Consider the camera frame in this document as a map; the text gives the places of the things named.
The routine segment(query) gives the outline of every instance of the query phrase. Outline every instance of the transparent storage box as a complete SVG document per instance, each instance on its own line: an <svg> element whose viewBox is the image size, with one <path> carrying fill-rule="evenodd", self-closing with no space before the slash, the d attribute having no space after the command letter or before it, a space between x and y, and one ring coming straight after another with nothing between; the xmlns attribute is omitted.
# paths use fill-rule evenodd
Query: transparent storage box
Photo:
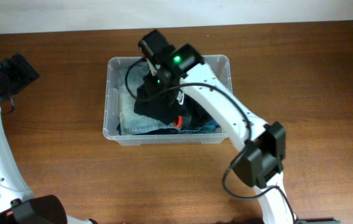
<svg viewBox="0 0 353 224"><path fill-rule="evenodd" d="M214 70L218 79L225 87L232 91L231 69L229 59L225 55L203 56ZM121 136L117 131L120 123L119 72L128 68L140 57L114 57L108 63L108 81L106 83L106 98L104 105L103 135L108 140L117 141L122 146L138 146L141 144L169 144L201 142L202 144L219 144L227 136L222 128L218 128L214 134L161 134L161 135L133 135Z"/></svg>

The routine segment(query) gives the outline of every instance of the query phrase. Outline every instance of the wooden table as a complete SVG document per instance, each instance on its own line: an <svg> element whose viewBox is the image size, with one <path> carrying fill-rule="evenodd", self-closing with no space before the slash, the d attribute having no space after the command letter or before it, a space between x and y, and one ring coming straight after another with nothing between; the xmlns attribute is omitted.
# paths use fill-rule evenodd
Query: wooden table
<svg viewBox="0 0 353 224"><path fill-rule="evenodd" d="M100 223L215 223L260 218L221 176L222 144L122 147L102 134L109 59L140 55L145 30L0 35L0 59L22 52L41 77L3 117L36 196ZM353 21L161 29L170 43L231 61L235 94L287 129L285 186L300 218L353 223ZM228 186L252 195L234 175Z"/></svg>

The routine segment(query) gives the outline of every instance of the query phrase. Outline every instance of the clothing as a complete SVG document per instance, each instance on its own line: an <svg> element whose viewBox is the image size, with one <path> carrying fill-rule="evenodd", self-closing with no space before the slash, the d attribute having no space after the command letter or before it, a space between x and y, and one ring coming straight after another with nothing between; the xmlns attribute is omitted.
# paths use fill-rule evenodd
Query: clothing
<svg viewBox="0 0 353 224"><path fill-rule="evenodd" d="M130 96L127 91L126 84L124 83L124 78L126 77L127 69L120 71L120 129L122 135L134 135L147 133L158 129L180 129L176 128L174 123L164 124L163 122L149 118L144 115L140 115L134 112L135 99ZM140 87L144 81L143 77L149 73L149 66L147 63L138 63L133 69L130 70L128 75L128 86L131 92L137 95L137 89Z"/></svg>
<svg viewBox="0 0 353 224"><path fill-rule="evenodd" d="M213 134L216 132L217 128L219 128L220 126L217 124L217 122L215 120L211 120L208 121L206 124L204 124L202 127L198 127L198 128L191 128L191 127L187 127L187 128L181 128L181 129L176 129L176 128L160 128L158 130L154 130L154 131L149 131L147 133L140 133L137 135L147 135L147 134ZM119 135L121 134L121 125L119 124L117 126L117 130L119 132Z"/></svg>
<svg viewBox="0 0 353 224"><path fill-rule="evenodd" d="M171 92L156 100L141 103L135 102L124 83L127 69L120 71L120 135L134 134L197 134L215 133L219 125L204 108L181 90ZM152 79L147 63L141 62L131 68L128 75L128 86L138 98L146 98L160 89L148 87Z"/></svg>

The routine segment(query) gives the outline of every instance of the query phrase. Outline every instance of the green led light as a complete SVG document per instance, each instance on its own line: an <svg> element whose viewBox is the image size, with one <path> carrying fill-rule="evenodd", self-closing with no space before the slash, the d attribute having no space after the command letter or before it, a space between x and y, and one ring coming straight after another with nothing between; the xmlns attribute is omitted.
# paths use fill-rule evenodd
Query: green led light
<svg viewBox="0 0 353 224"><path fill-rule="evenodd" d="M175 63L180 63L181 60L182 60L182 58L179 57L179 56L175 56L175 57L174 57L174 62L175 62Z"/></svg>

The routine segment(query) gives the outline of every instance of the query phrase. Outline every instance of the blue fabric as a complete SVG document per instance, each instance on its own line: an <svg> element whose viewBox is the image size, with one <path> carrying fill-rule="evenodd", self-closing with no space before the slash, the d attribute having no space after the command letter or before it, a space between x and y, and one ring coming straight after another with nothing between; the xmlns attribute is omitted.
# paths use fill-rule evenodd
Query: blue fabric
<svg viewBox="0 0 353 224"><path fill-rule="evenodd" d="M117 127L120 135L135 134L211 134L215 133L219 127L215 120L209 120L200 127L177 128L174 123L164 124L163 122L140 115L134 112L135 99L127 91L124 79L127 69L120 71L119 84L119 106L120 106L120 124ZM139 63L130 70L128 75L128 84L131 92L137 95L137 89L143 84L143 77L149 73L147 63ZM198 114L208 115L204 109L197 110Z"/></svg>
<svg viewBox="0 0 353 224"><path fill-rule="evenodd" d="M121 135L142 134L158 129L180 129L175 127L174 123L164 124L159 120L149 118L144 115L134 113L135 99L130 96L127 91L124 79L126 77L127 69L120 71L120 130ZM130 70L128 75L128 86L131 92L137 95L137 88L140 87L144 81L143 77L149 73L149 66L147 63L139 63Z"/></svg>
<svg viewBox="0 0 353 224"><path fill-rule="evenodd" d="M192 127L181 128L181 129L160 128L158 130L149 131L147 133L140 133L137 135L143 135L143 134L144 135L146 135L146 134L213 134L216 132L217 128L219 128L219 127L220 127L219 124L217 124L217 122L215 120L211 120L199 128L192 128ZM120 124L117 126L117 130L119 131L119 135L122 135Z"/></svg>

